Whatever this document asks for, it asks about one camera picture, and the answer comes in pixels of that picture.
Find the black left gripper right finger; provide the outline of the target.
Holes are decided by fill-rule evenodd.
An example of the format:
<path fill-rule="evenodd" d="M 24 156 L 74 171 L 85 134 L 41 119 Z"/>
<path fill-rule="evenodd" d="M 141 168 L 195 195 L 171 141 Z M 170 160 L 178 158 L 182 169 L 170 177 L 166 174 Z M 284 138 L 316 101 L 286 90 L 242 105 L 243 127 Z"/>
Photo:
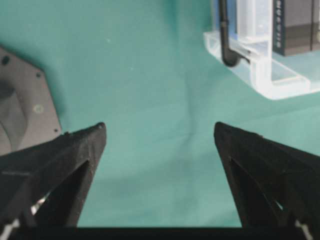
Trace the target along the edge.
<path fill-rule="evenodd" d="M 218 150 L 244 227 L 320 225 L 320 158 L 223 122 Z"/>

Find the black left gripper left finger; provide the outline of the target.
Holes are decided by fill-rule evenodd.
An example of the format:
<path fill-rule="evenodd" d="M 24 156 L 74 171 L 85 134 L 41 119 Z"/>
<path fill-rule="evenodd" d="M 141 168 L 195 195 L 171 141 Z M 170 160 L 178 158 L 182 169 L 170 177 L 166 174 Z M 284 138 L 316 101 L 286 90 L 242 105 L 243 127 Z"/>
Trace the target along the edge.
<path fill-rule="evenodd" d="M 75 227 L 106 144 L 100 122 L 1 156 L 1 225 Z"/>

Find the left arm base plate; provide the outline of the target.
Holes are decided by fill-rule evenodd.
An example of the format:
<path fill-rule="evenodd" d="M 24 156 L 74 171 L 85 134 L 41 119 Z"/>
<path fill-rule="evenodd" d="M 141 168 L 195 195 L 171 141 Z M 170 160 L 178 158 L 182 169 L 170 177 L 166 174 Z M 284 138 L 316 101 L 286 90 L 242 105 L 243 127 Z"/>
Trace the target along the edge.
<path fill-rule="evenodd" d="M 61 132 L 45 72 L 1 47 L 1 155 L 51 141 Z"/>

